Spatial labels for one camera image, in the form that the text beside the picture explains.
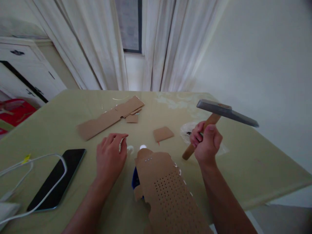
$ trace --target wooden hammer handle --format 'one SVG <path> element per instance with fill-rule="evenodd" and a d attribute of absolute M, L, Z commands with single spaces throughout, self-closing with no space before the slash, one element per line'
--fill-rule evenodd
<path fill-rule="evenodd" d="M 206 127 L 209 124 L 216 124 L 219 121 L 220 118 L 221 118 L 220 115 L 212 113 L 212 115 L 206 120 L 202 132 L 204 132 L 204 130 L 206 129 Z M 185 159 L 185 160 L 189 159 L 190 156 L 194 153 L 194 151 L 195 151 L 194 146 L 192 144 L 190 144 L 188 146 L 188 148 L 185 150 L 185 152 L 183 153 L 182 158 Z"/>

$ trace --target white charger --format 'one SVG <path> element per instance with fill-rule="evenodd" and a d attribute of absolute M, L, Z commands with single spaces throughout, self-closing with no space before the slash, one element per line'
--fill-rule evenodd
<path fill-rule="evenodd" d="M 0 202 L 0 220 L 5 220 L 12 217 L 19 211 L 19 208 L 20 204 L 17 203 Z M 0 232 L 7 224 L 7 222 L 0 225 Z"/>

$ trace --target person's left hand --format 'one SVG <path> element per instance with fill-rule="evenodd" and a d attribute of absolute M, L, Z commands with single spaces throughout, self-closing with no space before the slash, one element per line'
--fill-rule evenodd
<path fill-rule="evenodd" d="M 110 133 L 97 145 L 96 180 L 100 183 L 108 183 L 112 187 L 119 177 L 127 158 L 127 136 L 128 134 Z"/>

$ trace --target red object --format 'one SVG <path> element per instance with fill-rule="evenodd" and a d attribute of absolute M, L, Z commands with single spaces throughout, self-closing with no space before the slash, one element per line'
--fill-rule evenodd
<path fill-rule="evenodd" d="M 14 127 L 35 112 L 36 109 L 23 99 L 11 99 L 0 104 L 0 119 Z"/>

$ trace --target window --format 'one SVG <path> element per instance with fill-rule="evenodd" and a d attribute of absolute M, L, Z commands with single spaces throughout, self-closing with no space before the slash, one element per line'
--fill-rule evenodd
<path fill-rule="evenodd" d="M 123 51 L 142 53 L 142 0 L 115 0 Z"/>

